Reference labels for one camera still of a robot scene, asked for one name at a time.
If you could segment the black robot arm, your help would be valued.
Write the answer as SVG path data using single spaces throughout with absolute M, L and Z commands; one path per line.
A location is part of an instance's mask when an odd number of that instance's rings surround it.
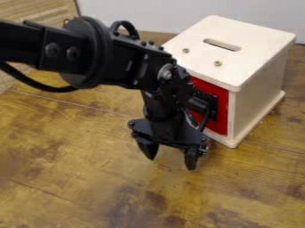
M 191 123 L 191 113 L 210 117 L 211 105 L 187 70 L 161 46 L 141 39 L 128 21 L 107 27 L 82 16 L 55 28 L 29 20 L 0 20 L 0 70 L 52 93 L 99 85 L 138 90 L 145 117 L 127 125 L 139 149 L 153 159 L 159 145 L 178 148 L 186 168 L 197 167 L 209 147 L 203 126 Z

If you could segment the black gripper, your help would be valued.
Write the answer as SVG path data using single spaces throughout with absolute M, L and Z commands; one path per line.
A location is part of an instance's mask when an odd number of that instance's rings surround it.
M 132 137 L 145 156 L 153 160 L 158 147 L 166 145 L 183 151 L 185 166 L 197 168 L 199 157 L 207 154 L 207 136 L 191 121 L 190 112 L 165 102 L 145 102 L 143 118 L 131 119 L 127 123 Z

